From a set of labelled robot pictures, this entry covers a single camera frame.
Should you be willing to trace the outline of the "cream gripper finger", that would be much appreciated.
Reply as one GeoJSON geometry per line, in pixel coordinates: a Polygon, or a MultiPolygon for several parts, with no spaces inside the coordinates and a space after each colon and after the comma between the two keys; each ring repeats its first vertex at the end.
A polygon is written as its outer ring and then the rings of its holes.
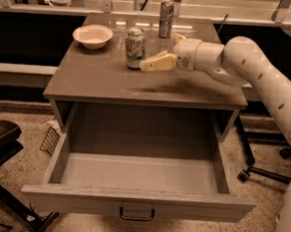
{"type": "Polygon", "coordinates": [[[174,33],[174,34],[173,34],[173,40],[174,40],[174,42],[175,42],[176,44],[178,44],[179,42],[181,42],[181,41],[183,41],[183,40],[185,40],[185,39],[186,39],[186,37],[183,36],[183,35],[180,35],[180,34],[177,34],[177,33],[174,33]]]}
{"type": "Polygon", "coordinates": [[[168,51],[161,51],[155,56],[142,60],[140,69],[147,72],[168,71],[176,66],[176,57],[168,51]]]}

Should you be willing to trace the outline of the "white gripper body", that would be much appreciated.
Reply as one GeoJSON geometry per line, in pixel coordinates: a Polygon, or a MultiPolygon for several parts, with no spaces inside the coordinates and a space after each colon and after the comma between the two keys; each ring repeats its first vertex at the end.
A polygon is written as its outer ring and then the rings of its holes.
{"type": "Polygon", "coordinates": [[[192,72],[195,68],[195,54],[200,45],[199,39],[183,39],[173,47],[173,54],[176,56],[176,64],[181,70],[192,72]]]}

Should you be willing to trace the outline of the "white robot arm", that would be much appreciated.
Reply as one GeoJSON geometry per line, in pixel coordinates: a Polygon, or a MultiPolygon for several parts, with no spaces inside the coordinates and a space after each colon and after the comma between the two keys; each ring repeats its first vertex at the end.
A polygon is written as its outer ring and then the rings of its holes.
{"type": "MultiPolygon", "coordinates": [[[[205,72],[226,85],[251,85],[291,147],[291,81],[270,63],[253,40],[240,36],[221,45],[177,33],[174,40],[171,53],[163,51],[142,60],[140,69],[152,72],[176,67],[205,72]]],[[[277,214],[274,232],[291,232],[291,183],[277,214]]]]}

